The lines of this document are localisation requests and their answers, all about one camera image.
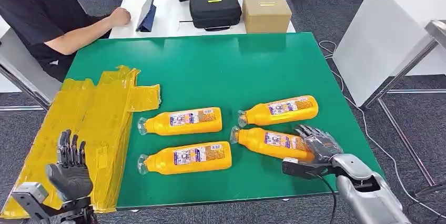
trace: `person's hand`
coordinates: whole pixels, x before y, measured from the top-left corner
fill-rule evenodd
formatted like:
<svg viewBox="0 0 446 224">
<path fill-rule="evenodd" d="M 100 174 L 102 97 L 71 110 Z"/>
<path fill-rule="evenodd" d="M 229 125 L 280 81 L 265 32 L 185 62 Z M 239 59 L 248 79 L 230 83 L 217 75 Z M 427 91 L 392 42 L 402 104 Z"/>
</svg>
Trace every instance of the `person's hand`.
<svg viewBox="0 0 446 224">
<path fill-rule="evenodd" d="M 45 167 L 46 176 L 57 189 L 59 198 L 70 201 L 86 197 L 93 190 L 93 183 L 85 163 L 85 141 L 77 150 L 77 135 L 70 144 L 70 130 L 61 133 L 57 146 L 57 164 Z"/>
<path fill-rule="evenodd" d="M 124 26 L 130 22 L 130 13 L 122 7 L 117 7 L 109 16 L 113 27 Z"/>
</svg>

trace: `bottle cap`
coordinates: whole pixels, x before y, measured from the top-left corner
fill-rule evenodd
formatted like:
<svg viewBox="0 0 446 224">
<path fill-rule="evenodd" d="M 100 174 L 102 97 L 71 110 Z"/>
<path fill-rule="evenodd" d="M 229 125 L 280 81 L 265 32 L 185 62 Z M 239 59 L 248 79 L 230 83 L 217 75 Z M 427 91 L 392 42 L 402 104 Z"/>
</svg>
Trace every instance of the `bottle cap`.
<svg viewBox="0 0 446 224">
<path fill-rule="evenodd" d="M 153 119 L 141 117 L 138 121 L 138 131 L 141 135 L 153 133 L 155 131 Z"/>
<path fill-rule="evenodd" d="M 246 117 L 246 112 L 239 110 L 238 112 L 238 125 L 244 127 L 248 124 L 248 118 Z"/>
<path fill-rule="evenodd" d="M 138 171 L 140 174 L 144 175 L 149 172 L 149 169 L 147 168 L 147 165 L 145 164 L 145 161 L 149 157 L 147 155 L 140 155 L 138 158 Z"/>
<path fill-rule="evenodd" d="M 231 138 L 229 139 L 229 142 L 231 144 L 236 144 L 238 143 L 238 136 L 240 133 L 240 128 L 237 126 L 233 126 L 232 130 L 231 130 Z"/>
</svg>

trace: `black case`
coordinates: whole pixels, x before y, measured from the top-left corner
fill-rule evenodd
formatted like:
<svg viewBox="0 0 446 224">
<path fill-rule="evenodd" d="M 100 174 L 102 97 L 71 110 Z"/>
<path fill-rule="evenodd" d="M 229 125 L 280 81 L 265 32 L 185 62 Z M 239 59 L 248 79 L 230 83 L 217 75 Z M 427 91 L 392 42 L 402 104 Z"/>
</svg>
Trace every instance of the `black case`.
<svg viewBox="0 0 446 224">
<path fill-rule="evenodd" d="M 238 0 L 190 0 L 189 10 L 196 28 L 237 25 L 241 17 Z"/>
</svg>

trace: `brown box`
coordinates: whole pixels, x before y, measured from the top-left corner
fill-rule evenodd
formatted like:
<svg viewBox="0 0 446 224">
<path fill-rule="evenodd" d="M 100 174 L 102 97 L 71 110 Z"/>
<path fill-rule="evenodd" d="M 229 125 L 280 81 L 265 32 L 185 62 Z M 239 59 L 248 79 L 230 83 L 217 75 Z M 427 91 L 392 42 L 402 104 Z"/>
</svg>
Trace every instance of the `brown box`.
<svg viewBox="0 0 446 224">
<path fill-rule="evenodd" d="M 243 0 L 247 33 L 286 33 L 291 10 L 286 0 Z"/>
</svg>

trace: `green table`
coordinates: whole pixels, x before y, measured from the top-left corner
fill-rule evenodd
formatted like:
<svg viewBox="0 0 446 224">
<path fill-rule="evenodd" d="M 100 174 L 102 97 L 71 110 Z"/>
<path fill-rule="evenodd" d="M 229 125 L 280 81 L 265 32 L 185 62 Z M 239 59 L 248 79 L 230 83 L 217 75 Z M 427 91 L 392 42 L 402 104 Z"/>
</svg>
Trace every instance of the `green table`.
<svg viewBox="0 0 446 224">
<path fill-rule="evenodd" d="M 232 145 L 232 167 L 181 175 L 141 175 L 140 154 L 199 142 L 229 140 L 237 111 L 313 95 L 319 115 L 302 123 L 330 132 L 347 153 L 382 171 L 311 33 L 99 40 L 76 56 L 67 78 L 91 78 L 118 65 L 141 69 L 138 85 L 161 84 L 157 110 L 134 113 L 118 209 L 222 201 L 290 198 L 329 193 L 318 179 L 283 175 L 281 160 Z M 211 134 L 141 136 L 136 124 L 165 111 L 220 107 L 223 130 Z M 265 129 L 292 133 L 296 123 Z M 335 187 L 335 177 L 327 176 Z"/>
</svg>

